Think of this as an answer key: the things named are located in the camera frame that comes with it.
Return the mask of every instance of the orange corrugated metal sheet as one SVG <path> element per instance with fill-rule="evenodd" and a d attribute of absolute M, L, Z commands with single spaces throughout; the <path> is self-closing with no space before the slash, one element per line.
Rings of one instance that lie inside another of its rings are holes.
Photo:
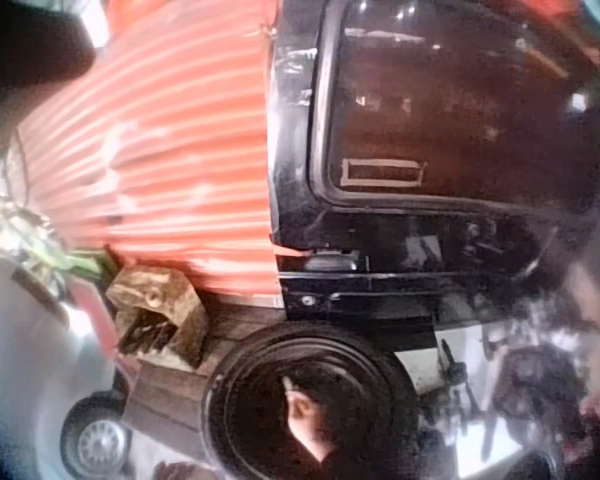
<path fill-rule="evenodd" d="M 210 291 L 279 294 L 270 19 L 264 0 L 171 2 L 21 124 L 32 200 L 70 245 L 184 266 Z"/>

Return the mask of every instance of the wheel rim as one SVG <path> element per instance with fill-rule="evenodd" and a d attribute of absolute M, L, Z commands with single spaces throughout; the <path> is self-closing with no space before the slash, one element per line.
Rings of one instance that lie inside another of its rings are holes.
<path fill-rule="evenodd" d="M 113 420 L 96 420 L 78 437 L 78 459 L 90 474 L 107 474 L 117 469 L 124 457 L 127 436 Z"/>

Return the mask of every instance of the person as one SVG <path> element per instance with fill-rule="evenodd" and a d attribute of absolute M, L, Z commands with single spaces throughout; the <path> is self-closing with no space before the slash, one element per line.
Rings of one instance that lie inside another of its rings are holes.
<path fill-rule="evenodd" d="M 292 436 L 320 464 L 325 480 L 391 480 L 406 478 L 356 455 L 345 446 L 338 411 L 294 388 L 285 379 L 287 424 Z"/>

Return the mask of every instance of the wooden plank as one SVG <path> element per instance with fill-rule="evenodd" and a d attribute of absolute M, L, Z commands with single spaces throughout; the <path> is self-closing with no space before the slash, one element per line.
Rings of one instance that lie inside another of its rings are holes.
<path fill-rule="evenodd" d="M 202 362 L 196 369 L 198 375 L 210 377 L 222 359 L 229 353 L 237 342 L 233 340 L 222 340 L 219 338 L 209 338 L 204 346 Z"/>
<path fill-rule="evenodd" d="M 275 325 L 284 321 L 285 312 L 280 308 L 251 307 L 246 305 L 230 305 L 208 301 L 205 303 L 211 321 L 221 318 L 231 318 L 247 323 Z"/>
<path fill-rule="evenodd" d="M 225 340 L 244 340 L 252 333 L 266 328 L 261 323 L 242 322 L 234 318 L 221 317 L 211 325 L 210 335 Z"/>
<path fill-rule="evenodd" d="M 131 428 L 157 439 L 172 450 L 188 456 L 196 464 L 211 468 L 198 430 L 160 415 L 133 399 L 127 402 L 122 421 Z"/>
<path fill-rule="evenodd" d="M 195 373 L 160 367 L 145 362 L 142 364 L 137 383 L 150 384 L 155 388 L 168 390 L 174 395 L 201 401 L 207 378 Z"/>
<path fill-rule="evenodd" d="M 131 399 L 178 423 L 196 430 L 200 429 L 199 400 L 181 397 L 169 390 L 156 388 L 144 382 L 135 385 Z"/>

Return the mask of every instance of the rear window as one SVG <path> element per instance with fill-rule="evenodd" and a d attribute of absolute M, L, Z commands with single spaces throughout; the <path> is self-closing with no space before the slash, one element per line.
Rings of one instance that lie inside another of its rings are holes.
<path fill-rule="evenodd" d="M 336 44 L 323 172 L 335 191 L 590 207 L 593 66 L 583 80 L 582 59 L 531 32 L 427 2 L 352 2 Z"/>

